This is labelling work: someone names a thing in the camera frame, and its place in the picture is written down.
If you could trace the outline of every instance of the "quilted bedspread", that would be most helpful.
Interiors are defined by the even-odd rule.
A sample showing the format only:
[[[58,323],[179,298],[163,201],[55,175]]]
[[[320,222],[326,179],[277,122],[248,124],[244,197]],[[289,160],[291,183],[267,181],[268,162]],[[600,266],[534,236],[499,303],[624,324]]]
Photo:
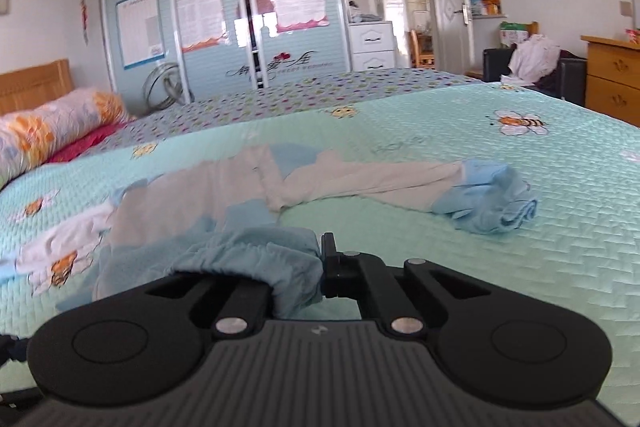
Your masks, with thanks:
[[[435,70],[383,70],[326,74],[298,84],[282,84],[215,96],[203,102],[174,105],[128,124],[83,156],[161,140],[229,123],[260,120],[292,112],[348,105],[424,89],[478,84],[480,80]]]
[[[538,216],[502,235],[455,230],[445,217],[365,198],[300,204],[287,226],[335,233],[339,250],[366,251],[400,266],[425,257],[473,277],[586,315],[607,333],[613,365],[600,400],[640,420],[640,129],[575,105],[500,84],[427,90],[194,132],[140,147],[38,168],[0,192],[0,255],[135,179],[223,158],[252,144],[332,148],[345,160],[449,162],[479,158],[514,166],[540,195]],[[39,211],[24,209],[48,194]],[[31,296],[27,280],[0,285],[0,331],[31,335],[84,273]],[[331,299],[305,317],[352,318]],[[18,363],[0,391],[33,384]]]

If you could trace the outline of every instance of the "drawer pull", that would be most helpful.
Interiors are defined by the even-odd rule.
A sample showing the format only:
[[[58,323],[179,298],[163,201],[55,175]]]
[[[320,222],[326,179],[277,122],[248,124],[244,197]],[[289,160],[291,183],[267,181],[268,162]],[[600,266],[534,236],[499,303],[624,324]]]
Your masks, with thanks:
[[[622,98],[619,94],[613,95],[611,97],[611,100],[613,100],[613,103],[616,104],[618,107],[625,107],[626,105],[626,100]]]
[[[620,73],[629,70],[629,66],[627,66],[622,60],[614,60],[613,65]]]

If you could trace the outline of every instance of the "floral pillow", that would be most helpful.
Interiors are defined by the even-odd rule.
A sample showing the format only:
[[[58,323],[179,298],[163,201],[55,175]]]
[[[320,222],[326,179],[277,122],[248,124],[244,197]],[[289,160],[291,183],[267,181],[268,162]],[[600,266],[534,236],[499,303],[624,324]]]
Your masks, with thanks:
[[[95,89],[76,89],[36,109],[0,117],[0,188],[97,127],[129,120],[117,94]]]

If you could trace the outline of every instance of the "coiled hose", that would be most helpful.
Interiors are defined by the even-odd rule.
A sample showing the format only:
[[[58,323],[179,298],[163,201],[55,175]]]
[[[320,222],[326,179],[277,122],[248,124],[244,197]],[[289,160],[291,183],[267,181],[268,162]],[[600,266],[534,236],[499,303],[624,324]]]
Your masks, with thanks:
[[[162,80],[162,86],[167,97],[159,103],[151,102],[151,93],[156,87],[159,80]],[[180,68],[177,62],[165,62],[155,68],[149,76],[146,78],[145,83],[142,86],[142,94],[145,98],[145,105],[149,113],[162,111],[168,109],[174,103],[184,105],[187,103],[182,90],[182,81],[180,79]],[[193,93],[189,91],[191,100],[193,100]]]

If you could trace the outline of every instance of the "wooden headboard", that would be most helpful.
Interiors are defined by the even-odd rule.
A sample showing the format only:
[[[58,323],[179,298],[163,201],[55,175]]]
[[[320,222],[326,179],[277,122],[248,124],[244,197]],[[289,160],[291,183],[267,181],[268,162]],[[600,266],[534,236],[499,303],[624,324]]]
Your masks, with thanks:
[[[73,89],[66,58],[43,66],[0,74],[0,116],[34,109]]]

